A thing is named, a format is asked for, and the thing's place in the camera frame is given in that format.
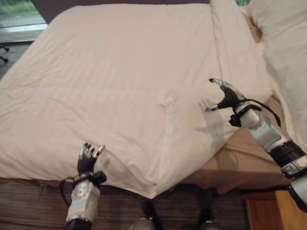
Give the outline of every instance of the wooden nightstand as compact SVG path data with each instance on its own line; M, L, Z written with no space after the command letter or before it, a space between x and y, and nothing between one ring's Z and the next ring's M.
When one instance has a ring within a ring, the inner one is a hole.
M307 214L287 191L244 195L250 230L307 230Z

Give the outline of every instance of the white duvet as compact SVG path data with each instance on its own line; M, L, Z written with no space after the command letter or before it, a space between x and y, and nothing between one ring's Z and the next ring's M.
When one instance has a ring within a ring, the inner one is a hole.
M107 184L152 198L236 131L231 110L202 112L224 96L209 78L272 94L235 1L74 7L0 81L0 177L76 176L90 141Z

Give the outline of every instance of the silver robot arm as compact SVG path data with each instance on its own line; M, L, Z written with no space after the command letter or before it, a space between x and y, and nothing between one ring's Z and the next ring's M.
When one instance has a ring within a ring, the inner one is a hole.
M307 155L278 126L272 124L261 109L251 104L234 86L219 79L209 81L220 86L225 98L218 104L206 109L206 112L232 107L234 115L230 124L246 128L254 139L271 155L281 167L283 175L292 179L288 191L297 206L307 212Z
M94 173L94 165L104 148L105 146L100 146L95 149L91 144L85 143L79 153L79 179L74 182L64 230L90 230L92 228L97 215L99 185L106 181L103 172Z

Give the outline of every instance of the black cable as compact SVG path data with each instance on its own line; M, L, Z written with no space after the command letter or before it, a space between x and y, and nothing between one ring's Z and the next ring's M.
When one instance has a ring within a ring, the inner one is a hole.
M27 226L27 227L33 227L33 228L63 229L63 227L51 227L51 226L42 226L42 225L22 224L22 223L15 223L15 222L10 222L10 221L5 221L5 220L0 220L0 223Z
M75 182L75 179L73 177L68 177L64 180L62 180L59 184L59 192L61 193L61 196L65 202L65 204L67 205L67 207L69 207L71 204L70 202L68 201L68 199L66 198L65 194L64 194L64 185L65 185L65 182L68 180L68 179L71 179L73 180L73 182Z
M281 121L280 121L279 116L278 116L268 105L266 105L266 104L264 104L264 103L261 103L261 102L259 102L259 101L253 100L253 99L243 99L243 100L240 100L240 101L238 102L238 104L239 104L239 103L242 103L242 102L256 102L256 103L258 103L259 105L261 105L263 108L267 109L268 111L270 111L270 112L274 115L275 120L276 120L276 122L277 122L277 125L278 125L279 127L281 127Z

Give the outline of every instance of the white pillow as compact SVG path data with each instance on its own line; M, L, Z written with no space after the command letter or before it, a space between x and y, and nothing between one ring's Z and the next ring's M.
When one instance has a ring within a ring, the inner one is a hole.
M307 21L266 45L264 57L290 112L287 131L307 151Z
M262 31L265 45L287 29L306 21L306 0L252 0L247 11Z

